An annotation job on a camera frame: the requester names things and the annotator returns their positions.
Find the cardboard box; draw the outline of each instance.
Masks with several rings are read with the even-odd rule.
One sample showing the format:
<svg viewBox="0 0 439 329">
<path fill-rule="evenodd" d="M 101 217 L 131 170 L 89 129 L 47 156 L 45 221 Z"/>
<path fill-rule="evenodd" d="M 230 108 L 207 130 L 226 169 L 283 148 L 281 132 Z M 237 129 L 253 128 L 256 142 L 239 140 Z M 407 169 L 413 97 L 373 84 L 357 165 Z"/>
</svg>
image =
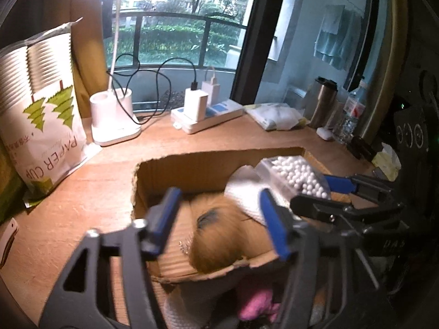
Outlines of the cardboard box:
<svg viewBox="0 0 439 329">
<path fill-rule="evenodd" d="M 158 204 L 169 187 L 180 188 L 187 199 L 200 193 L 222 192 L 229 177 L 239 167 L 255 167 L 263 158 L 299 155 L 304 156 L 322 173 L 330 174 L 324 165 L 300 147 L 196 152 L 142 162 L 138 165 L 133 179 L 133 217 L 144 217 L 148 208 Z M 333 194 L 333 199 L 350 201 L 349 197 L 340 194 Z M 277 254 L 273 250 L 266 228 L 245 214 L 241 221 L 248 239 L 244 248 L 244 259 L 214 273 L 199 274 L 189 265 L 188 256 L 183 254 L 179 247 L 179 242 L 184 241 L 193 230 L 190 211 L 181 207 L 165 253 L 157 261 L 148 263 L 152 279 L 170 284 L 201 281 L 225 276 L 237 268 L 258 268 L 275 261 Z"/>
</svg>

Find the wooden desk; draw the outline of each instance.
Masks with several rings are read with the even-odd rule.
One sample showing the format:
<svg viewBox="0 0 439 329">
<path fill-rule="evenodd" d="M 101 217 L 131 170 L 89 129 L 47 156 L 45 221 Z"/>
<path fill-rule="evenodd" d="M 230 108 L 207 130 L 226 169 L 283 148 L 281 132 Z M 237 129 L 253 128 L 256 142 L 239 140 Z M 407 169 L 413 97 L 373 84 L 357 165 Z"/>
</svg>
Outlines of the wooden desk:
<svg viewBox="0 0 439 329">
<path fill-rule="evenodd" d="M 187 152 L 301 146 L 336 175 L 364 172 L 343 146 L 320 139 L 310 128 L 265 132 L 249 116 L 195 135 L 172 127 L 170 117 L 144 127 L 135 140 L 104 148 L 77 170 L 30 215 L 15 217 L 20 230 L 0 271 L 21 308 L 37 323 L 65 262 L 86 230 L 110 232 L 130 223 L 132 175 L 144 160 Z M 126 322 L 119 271 L 114 288 L 118 319 Z"/>
</svg>

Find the plastic container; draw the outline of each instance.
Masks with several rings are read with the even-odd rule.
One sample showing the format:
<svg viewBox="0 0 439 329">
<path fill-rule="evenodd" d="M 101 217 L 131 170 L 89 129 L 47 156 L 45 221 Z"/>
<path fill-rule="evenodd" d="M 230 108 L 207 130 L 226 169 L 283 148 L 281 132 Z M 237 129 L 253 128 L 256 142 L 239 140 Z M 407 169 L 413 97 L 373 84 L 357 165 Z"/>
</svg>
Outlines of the plastic container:
<svg viewBox="0 0 439 329">
<path fill-rule="evenodd" d="M 331 199 L 331 190 L 324 175 L 302 156 L 264 158 L 255 170 L 285 199 L 299 194 Z"/>
<path fill-rule="evenodd" d="M 349 94 L 343 108 L 343 117 L 333 130 L 334 138 L 339 143 L 349 143 L 358 124 L 358 120 L 366 109 L 367 84 L 361 80 L 359 87 Z"/>
</svg>

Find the green hedge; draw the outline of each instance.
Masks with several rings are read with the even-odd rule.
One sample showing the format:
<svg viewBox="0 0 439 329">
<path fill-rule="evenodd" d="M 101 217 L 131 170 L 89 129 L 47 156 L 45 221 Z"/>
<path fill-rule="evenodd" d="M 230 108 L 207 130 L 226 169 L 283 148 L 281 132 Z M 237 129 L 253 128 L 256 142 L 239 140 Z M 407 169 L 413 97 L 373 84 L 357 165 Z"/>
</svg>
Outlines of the green hedge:
<svg viewBox="0 0 439 329">
<path fill-rule="evenodd" d="M 240 29 L 213 23 L 205 65 L 224 67 L 230 45 L 236 45 Z M 204 22 L 195 21 L 192 25 L 157 25 L 144 27 L 140 31 L 139 59 L 142 64 L 160 64 L 172 57 L 184 57 L 198 64 L 200 47 L 204 35 Z M 132 53 L 134 45 L 134 27 L 121 28 L 119 32 L 118 54 Z M 107 63 L 111 63 L 113 41 L 105 41 Z M 131 64 L 132 59 L 121 58 L 118 65 Z"/>
</svg>

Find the lamp base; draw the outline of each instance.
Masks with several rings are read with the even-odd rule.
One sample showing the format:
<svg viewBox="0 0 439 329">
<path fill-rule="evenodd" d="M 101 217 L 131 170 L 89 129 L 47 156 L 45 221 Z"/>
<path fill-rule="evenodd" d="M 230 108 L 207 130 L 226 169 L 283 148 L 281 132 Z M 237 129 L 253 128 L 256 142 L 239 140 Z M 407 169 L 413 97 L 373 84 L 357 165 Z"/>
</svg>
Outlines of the lamp base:
<svg viewBox="0 0 439 329">
<path fill-rule="evenodd" d="M 141 133 L 140 125 L 127 125 L 124 128 L 117 128 L 114 126 L 101 126 L 94 127 L 91 126 L 91 133 L 93 135 L 93 140 L 99 146 L 111 146 L 116 143 L 124 142 L 136 138 Z"/>
</svg>

